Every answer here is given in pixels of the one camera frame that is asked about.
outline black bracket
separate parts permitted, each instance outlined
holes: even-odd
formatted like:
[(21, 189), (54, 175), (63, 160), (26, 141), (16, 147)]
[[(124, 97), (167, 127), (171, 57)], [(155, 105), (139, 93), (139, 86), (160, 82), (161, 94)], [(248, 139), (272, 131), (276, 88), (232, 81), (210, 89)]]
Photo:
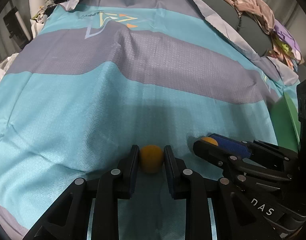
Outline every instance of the black bracket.
[(139, 162), (133, 145), (117, 169), (100, 178), (75, 179), (33, 225), (23, 240), (85, 240), (92, 200), (95, 198), (92, 239), (118, 240), (117, 199), (130, 199)]
[(210, 207), (212, 201), (217, 239), (277, 240), (278, 233), (248, 198), (227, 178), (203, 178), (187, 169), (165, 146), (165, 171), (169, 192), (174, 199), (186, 199), (185, 240), (212, 240)]
[(246, 163), (240, 156), (204, 140), (196, 141), (193, 151), (222, 168), (223, 175), (240, 188), (279, 234), (295, 233), (306, 221), (306, 187), (298, 170), (297, 154), (260, 141), (233, 143), (247, 147), (250, 159), (261, 166)]

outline clothing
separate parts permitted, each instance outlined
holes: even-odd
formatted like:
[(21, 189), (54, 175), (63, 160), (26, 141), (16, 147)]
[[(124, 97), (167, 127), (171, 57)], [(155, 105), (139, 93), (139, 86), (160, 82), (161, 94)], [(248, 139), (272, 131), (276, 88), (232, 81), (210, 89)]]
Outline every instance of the clothing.
[(18, 55), (19, 53), (14, 53), (10, 57), (7, 57), (4, 61), (0, 63), (0, 82)]
[(44, 6), (40, 7), (37, 14), (30, 19), (33, 38), (35, 38), (43, 29), (44, 24), (46, 23), (48, 17), (50, 17), (50, 15), (53, 13), (56, 6), (65, 1), (67, 0), (48, 0)]
[(280, 47), (277, 44), (274, 37), (271, 38), (272, 38), (273, 50), (269, 50), (267, 52), (267, 56), (278, 59), (280, 62), (283, 62), (285, 65), (287, 65), (290, 69), (294, 70), (294, 65), (292, 63), (291, 57), (288, 56), (283, 51), (282, 47)]
[(300, 62), (302, 59), (302, 55), (299, 49), (299, 45), (297, 44), (293, 36), (290, 34), (290, 32), (278, 20), (275, 21), (274, 32), (276, 33), (276, 35), (278, 35), (281, 41), (284, 41), (291, 47), (295, 59)]
[(277, 35), (274, 35), (274, 39), (276, 41), (276, 43), (278, 44), (278, 46), (280, 46), (282, 48), (282, 50), (291, 57), (292, 55), (292, 50), (290, 49), (290, 47), (288, 46), (287, 43), (284, 43), (283, 41), (280, 40), (280, 38)]
[(246, 12), (252, 16), (266, 34), (274, 29), (274, 13), (263, 0), (232, 1), (234, 1), (234, 6), (239, 12)]
[(291, 58), (291, 61), (292, 61), (293, 66), (294, 66), (294, 71), (297, 73), (298, 72), (298, 65), (297, 65), (296, 61), (293, 58)]

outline orange ball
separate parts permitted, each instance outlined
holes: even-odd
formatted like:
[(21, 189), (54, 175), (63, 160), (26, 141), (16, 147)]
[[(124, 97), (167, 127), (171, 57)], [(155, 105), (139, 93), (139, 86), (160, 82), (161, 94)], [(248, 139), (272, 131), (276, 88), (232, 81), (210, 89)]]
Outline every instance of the orange ball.
[(201, 140), (206, 141), (206, 142), (211, 143), (211, 144), (214, 144), (216, 146), (219, 145), (217, 143), (217, 141), (215, 139), (213, 139), (212, 137), (202, 137)]
[(164, 153), (159, 146), (146, 145), (140, 150), (140, 167), (146, 173), (158, 172), (164, 162)]

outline teal fabric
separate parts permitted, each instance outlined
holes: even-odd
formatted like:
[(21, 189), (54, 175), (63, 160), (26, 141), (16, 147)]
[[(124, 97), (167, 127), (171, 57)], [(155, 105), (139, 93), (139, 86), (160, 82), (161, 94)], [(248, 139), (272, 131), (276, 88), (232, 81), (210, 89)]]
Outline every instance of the teal fabric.
[[(98, 11), (137, 17), (121, 23), (219, 52), (261, 73), (278, 95), (285, 89), (296, 94), (295, 86), (271, 81), (203, 20), (164, 9), (79, 5), (65, 12), (58, 6), (42, 34), (85, 28), (87, 18), (96, 27), (98, 15), (82, 15)], [(0, 84), (0, 205), (29, 229), (75, 178), (94, 178), (114, 168), (132, 144), (170, 144), (187, 167), (218, 179), (221, 169), (191, 151), (194, 140), (210, 132), (277, 143), (264, 101), (235, 105), (142, 84), (125, 78), (112, 62), (81, 75), (7, 74)], [(133, 198), (119, 202), (120, 237), (184, 239), (184, 214), (185, 202), (171, 199), (163, 171), (139, 172)]]

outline bed sheet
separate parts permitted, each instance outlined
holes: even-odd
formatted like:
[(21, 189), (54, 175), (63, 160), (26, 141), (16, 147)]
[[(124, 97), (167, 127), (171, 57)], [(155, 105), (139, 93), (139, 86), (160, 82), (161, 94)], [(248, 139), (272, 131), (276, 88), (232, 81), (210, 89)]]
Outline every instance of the bed sheet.
[[(277, 144), (268, 106), (285, 91), (296, 101), (296, 85), (269, 78), (190, 0), (58, 6), (0, 84), (0, 219), (21, 239), (75, 178), (114, 168), (132, 144), (171, 145), (218, 179), (193, 142), (214, 132)], [(185, 201), (163, 170), (139, 171), (119, 221), (121, 239), (184, 239)]]

